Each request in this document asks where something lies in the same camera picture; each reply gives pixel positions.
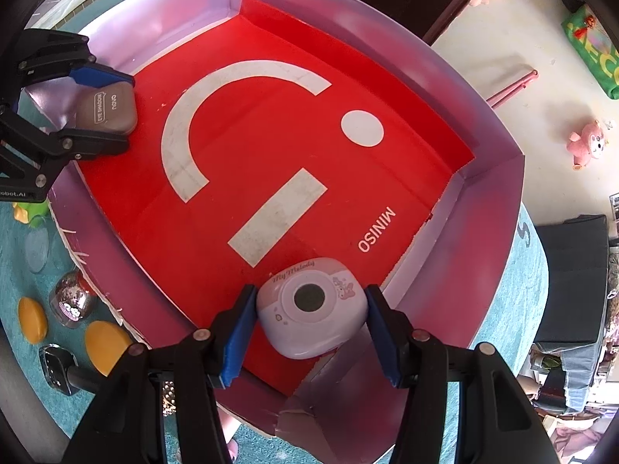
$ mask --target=smiley face logo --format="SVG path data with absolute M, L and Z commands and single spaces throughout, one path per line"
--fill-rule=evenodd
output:
M 299 66 L 276 60 L 246 60 L 209 73 L 189 87 L 169 112 L 163 127 L 161 158 L 176 195 L 189 202 L 208 183 L 191 155 L 190 125 L 202 103 L 222 87 L 254 77 L 291 82 L 318 96 L 331 83 Z M 340 121 L 346 137 L 361 147 L 375 147 L 385 135 L 378 117 L 363 110 L 348 111 Z M 301 168 L 229 240 L 228 245 L 255 267 L 284 234 L 327 191 L 327 187 Z

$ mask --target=screw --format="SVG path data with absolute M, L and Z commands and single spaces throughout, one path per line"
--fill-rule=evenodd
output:
M 492 356 L 496 352 L 494 346 L 488 342 L 481 342 L 481 344 L 479 344 L 479 350 L 486 356 Z
M 42 189 L 46 183 L 47 183 L 47 178 L 45 177 L 44 174 L 39 174 L 35 179 L 35 185 L 39 187 L 40 189 Z
M 429 340 L 429 333 L 421 328 L 413 331 L 413 339 L 417 342 L 427 342 Z
M 139 356 L 141 353 L 144 352 L 144 344 L 143 343 L 134 343 L 133 345 L 129 346 L 129 354 L 131 356 Z
M 193 337 L 194 340 L 197 340 L 198 342 L 208 340 L 210 338 L 210 330 L 200 328 L 199 330 L 194 331 Z

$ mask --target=white circle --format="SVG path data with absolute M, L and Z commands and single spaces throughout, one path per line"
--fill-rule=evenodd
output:
M 342 117 L 341 125 L 346 137 L 360 147 L 375 147 L 385 135 L 381 121 L 363 110 L 346 113 Z

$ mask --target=white tile floor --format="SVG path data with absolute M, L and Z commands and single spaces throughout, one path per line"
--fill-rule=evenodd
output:
M 582 171 L 565 150 L 586 122 L 619 121 L 619 101 L 606 97 L 561 29 L 567 15 L 561 0 L 492 0 L 467 7 L 433 46 L 483 97 L 540 72 L 497 110 L 526 156 L 523 202 L 537 224 L 583 213 L 610 220 L 609 195 L 619 192 L 619 130 L 604 160 Z

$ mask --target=round button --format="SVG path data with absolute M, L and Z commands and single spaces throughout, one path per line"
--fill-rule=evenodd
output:
M 295 292 L 295 305 L 303 312 L 316 312 L 324 303 L 324 291 L 318 285 L 302 285 Z

